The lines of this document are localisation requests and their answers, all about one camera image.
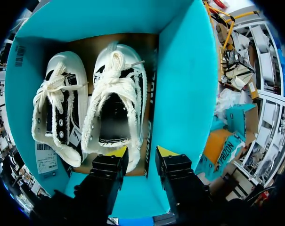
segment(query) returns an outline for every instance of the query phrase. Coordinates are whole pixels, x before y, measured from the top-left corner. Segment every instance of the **shoe insole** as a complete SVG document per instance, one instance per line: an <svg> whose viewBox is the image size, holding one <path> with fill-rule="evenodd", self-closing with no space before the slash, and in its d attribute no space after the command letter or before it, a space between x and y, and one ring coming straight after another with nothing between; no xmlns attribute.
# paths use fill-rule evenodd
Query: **shoe insole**
<svg viewBox="0 0 285 226"><path fill-rule="evenodd" d="M130 138L128 111L115 93L102 106L100 113L100 143L118 143Z"/></svg>

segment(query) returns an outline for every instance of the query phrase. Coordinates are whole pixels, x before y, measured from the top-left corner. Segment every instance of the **sneaker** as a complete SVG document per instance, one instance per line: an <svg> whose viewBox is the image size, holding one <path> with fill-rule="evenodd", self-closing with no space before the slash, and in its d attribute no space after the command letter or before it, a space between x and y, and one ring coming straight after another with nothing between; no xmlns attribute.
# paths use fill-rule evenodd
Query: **sneaker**
<svg viewBox="0 0 285 226"><path fill-rule="evenodd" d="M33 99L32 136L73 167L84 159L80 140L87 104L87 76L81 59L73 52L56 54Z"/></svg>
<svg viewBox="0 0 285 226"><path fill-rule="evenodd" d="M135 169L143 143L147 76L142 63L135 50L116 42L101 51L82 130L81 147L86 153L106 154L126 145L127 172Z"/></svg>

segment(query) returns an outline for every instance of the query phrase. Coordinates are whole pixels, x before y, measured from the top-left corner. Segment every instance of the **barcode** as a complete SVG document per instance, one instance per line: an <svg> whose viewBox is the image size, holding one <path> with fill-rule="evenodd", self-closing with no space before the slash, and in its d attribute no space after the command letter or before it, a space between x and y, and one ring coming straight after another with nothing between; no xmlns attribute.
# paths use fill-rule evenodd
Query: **barcode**
<svg viewBox="0 0 285 226"><path fill-rule="evenodd" d="M17 53L16 53L15 67L21 67L22 66L24 53L25 53L25 47L19 46L17 48Z"/></svg>
<svg viewBox="0 0 285 226"><path fill-rule="evenodd" d="M37 150L52 150L52 148L46 144L37 144Z"/></svg>

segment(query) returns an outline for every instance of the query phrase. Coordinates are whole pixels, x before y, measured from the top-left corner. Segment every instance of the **shoe tag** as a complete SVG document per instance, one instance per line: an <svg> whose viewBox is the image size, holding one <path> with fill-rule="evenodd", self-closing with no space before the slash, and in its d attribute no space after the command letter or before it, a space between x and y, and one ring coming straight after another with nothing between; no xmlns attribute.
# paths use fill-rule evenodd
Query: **shoe tag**
<svg viewBox="0 0 285 226"><path fill-rule="evenodd" d="M78 146L81 140L81 131L77 126L74 126L70 137L69 137L69 142L71 142L74 146Z"/></svg>
<svg viewBox="0 0 285 226"><path fill-rule="evenodd" d="M35 159L39 174L57 170L57 154L50 146L35 142Z"/></svg>

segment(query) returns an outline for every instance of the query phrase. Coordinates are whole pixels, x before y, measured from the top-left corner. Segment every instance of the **white shoelace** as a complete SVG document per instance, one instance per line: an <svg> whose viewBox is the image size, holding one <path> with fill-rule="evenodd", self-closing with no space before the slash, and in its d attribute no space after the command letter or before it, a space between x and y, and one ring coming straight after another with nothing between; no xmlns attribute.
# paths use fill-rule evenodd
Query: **white shoelace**
<svg viewBox="0 0 285 226"><path fill-rule="evenodd" d="M44 80L41 87L38 89L37 94L33 99L33 106L38 105L39 112L42 112L43 105L48 97L52 106L59 110L59 113L64 112L62 102L64 101L63 90L78 90L86 84L66 86L64 81L66 76L62 75L65 72L66 66L59 62L55 67L50 79Z"/></svg>
<svg viewBox="0 0 285 226"><path fill-rule="evenodd" d="M95 97L100 96L100 103L96 110L97 115L99 115L101 107L110 93L118 94L126 104L126 107L130 106L132 103L135 108L137 107L137 104L139 103L137 103L137 95L135 93L136 84L131 78L132 75L128 74L126 78L120 78L120 76L122 71L143 62L144 61L140 61L131 65L126 64L122 52L116 50L111 53L103 73L94 84L92 95Z"/></svg>

